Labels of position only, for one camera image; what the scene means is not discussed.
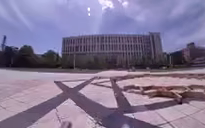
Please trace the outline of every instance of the cloud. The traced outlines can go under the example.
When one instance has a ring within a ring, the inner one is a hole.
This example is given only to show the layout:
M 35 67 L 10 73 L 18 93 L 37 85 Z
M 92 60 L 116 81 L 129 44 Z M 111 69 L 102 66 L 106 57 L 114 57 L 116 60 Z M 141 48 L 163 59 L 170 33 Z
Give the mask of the cloud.
M 39 51 L 60 49 L 65 36 L 153 31 L 165 51 L 192 41 L 205 46 L 204 0 L 0 0 L 0 34 L 13 44 L 48 43 Z

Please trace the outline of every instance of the pole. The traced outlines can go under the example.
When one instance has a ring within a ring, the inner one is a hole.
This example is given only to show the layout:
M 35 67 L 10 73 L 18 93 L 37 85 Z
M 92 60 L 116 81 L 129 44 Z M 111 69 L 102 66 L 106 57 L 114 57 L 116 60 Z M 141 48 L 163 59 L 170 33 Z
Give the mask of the pole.
M 76 53 L 74 53 L 73 56 L 74 56 L 73 57 L 73 69 L 75 69 L 76 68 Z

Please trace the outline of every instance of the tree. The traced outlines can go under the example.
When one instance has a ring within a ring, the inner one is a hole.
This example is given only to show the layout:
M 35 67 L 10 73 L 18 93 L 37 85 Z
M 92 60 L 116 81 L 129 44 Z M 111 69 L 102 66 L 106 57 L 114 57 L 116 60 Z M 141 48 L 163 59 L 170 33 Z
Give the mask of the tree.
M 41 60 L 34 54 L 34 50 L 31 46 L 24 45 L 20 48 L 16 60 L 14 62 L 15 67 L 40 67 Z
M 22 55 L 33 55 L 34 50 L 31 46 L 24 45 L 20 48 L 19 53 L 22 54 Z
M 61 65 L 61 57 L 53 50 L 48 50 L 42 55 L 45 64 L 49 67 L 58 67 Z

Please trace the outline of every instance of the stone pavement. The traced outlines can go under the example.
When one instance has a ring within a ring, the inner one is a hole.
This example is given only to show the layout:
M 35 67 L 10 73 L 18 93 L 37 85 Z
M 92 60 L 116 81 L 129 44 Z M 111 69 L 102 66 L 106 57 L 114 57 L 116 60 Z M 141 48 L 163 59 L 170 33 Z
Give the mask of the stone pavement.
M 149 99 L 122 92 L 127 81 L 93 76 L 28 73 L 19 81 L 1 80 L 0 128 L 59 128 L 63 122 L 72 128 L 205 128 L 204 100 L 179 105 L 168 98 Z

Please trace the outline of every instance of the white cloud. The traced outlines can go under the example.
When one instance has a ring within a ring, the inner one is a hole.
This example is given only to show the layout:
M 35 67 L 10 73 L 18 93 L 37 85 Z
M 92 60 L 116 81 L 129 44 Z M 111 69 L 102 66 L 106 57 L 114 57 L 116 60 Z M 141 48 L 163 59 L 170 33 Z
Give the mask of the white cloud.
M 11 14 L 6 10 L 6 8 L 2 5 L 1 0 L 0 0 L 0 17 L 3 18 L 4 20 L 14 24 L 14 19 L 11 17 Z
M 32 29 L 33 25 L 30 21 L 25 17 L 25 15 L 20 11 L 20 8 L 16 5 L 14 0 L 10 2 L 11 8 L 14 10 L 15 14 L 17 15 L 18 19 L 28 27 L 28 29 Z
M 98 1 L 102 6 L 102 10 L 105 10 L 107 8 L 111 8 L 111 9 L 114 8 L 114 4 L 112 0 L 98 0 Z

